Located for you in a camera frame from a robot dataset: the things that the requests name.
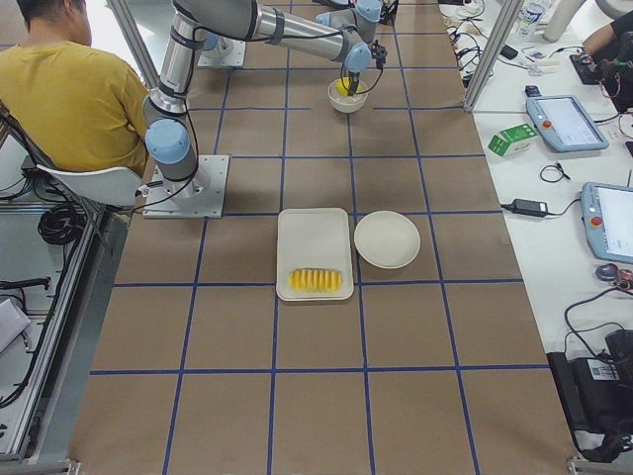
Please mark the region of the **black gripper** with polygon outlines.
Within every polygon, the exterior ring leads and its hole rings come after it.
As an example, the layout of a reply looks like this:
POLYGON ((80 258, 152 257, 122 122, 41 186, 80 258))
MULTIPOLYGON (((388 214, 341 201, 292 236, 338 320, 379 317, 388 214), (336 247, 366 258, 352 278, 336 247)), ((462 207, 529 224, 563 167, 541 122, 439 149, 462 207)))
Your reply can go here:
POLYGON ((360 72, 345 67, 345 76, 341 78, 341 94, 354 96, 358 89, 358 78, 360 78, 360 72))

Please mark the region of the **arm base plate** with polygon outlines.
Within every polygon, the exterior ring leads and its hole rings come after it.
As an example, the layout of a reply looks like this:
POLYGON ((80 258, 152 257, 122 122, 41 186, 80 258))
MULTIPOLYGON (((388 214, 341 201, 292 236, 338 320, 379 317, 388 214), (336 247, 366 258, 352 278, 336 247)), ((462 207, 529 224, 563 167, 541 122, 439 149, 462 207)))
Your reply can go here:
POLYGON ((198 66, 202 68, 239 68, 243 66, 246 43, 209 34, 198 66))
POLYGON ((188 182, 175 182, 163 176, 165 165, 156 164, 151 187, 143 196, 141 209, 147 219, 220 218, 223 213, 229 155, 200 155, 197 173, 188 182))

